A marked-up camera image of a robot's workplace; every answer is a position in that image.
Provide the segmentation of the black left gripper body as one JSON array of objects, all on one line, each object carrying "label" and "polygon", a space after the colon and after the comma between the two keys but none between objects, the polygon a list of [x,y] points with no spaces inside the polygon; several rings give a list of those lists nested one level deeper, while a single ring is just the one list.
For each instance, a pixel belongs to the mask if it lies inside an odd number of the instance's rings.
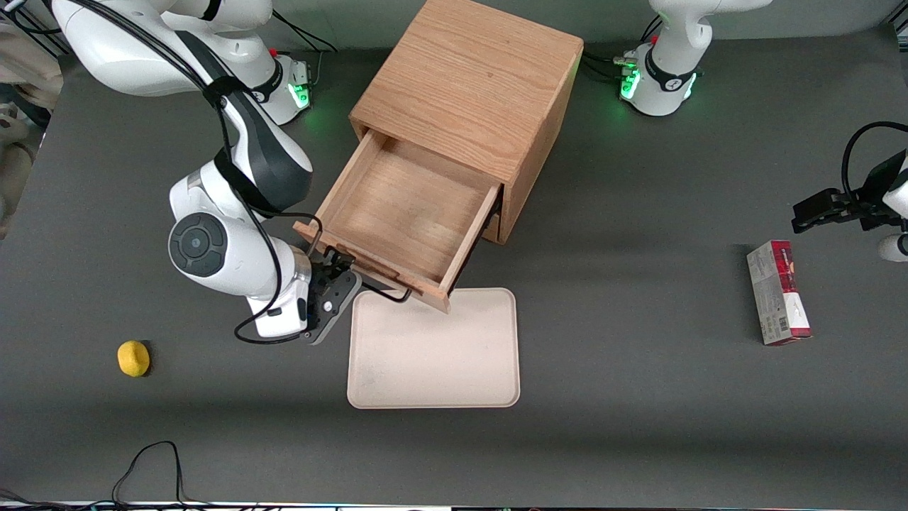
[{"label": "black left gripper body", "polygon": [[856,196],[865,218],[863,229],[871,230],[882,224],[898,226],[906,231],[907,163],[906,152],[886,159],[870,170]]}]

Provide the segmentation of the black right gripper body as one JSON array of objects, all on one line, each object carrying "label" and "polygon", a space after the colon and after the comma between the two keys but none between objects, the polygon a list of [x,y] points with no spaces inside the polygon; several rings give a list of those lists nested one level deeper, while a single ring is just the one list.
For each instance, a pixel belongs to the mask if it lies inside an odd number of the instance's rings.
[{"label": "black right gripper body", "polygon": [[309,262],[311,263],[310,298],[345,299],[356,291],[356,273],[352,268],[350,271],[341,271],[341,262],[328,263],[327,249],[322,253],[314,253]]}]

